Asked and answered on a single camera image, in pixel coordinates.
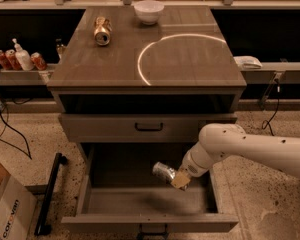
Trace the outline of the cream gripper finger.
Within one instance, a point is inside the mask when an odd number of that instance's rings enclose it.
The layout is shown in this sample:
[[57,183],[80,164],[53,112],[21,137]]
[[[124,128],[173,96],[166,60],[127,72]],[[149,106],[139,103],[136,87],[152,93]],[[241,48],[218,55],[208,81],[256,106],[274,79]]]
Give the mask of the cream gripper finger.
[[185,170],[179,170],[171,181],[171,185],[176,189],[185,190],[188,187],[190,180],[191,177]]

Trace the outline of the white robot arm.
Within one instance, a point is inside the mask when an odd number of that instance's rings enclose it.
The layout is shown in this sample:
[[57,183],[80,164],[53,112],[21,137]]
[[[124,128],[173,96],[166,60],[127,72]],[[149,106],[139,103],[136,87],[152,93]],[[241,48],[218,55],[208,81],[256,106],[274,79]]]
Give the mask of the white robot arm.
[[300,138],[247,134],[238,124],[212,123],[200,130],[198,142],[187,151],[171,185],[183,189],[231,155],[300,179]]

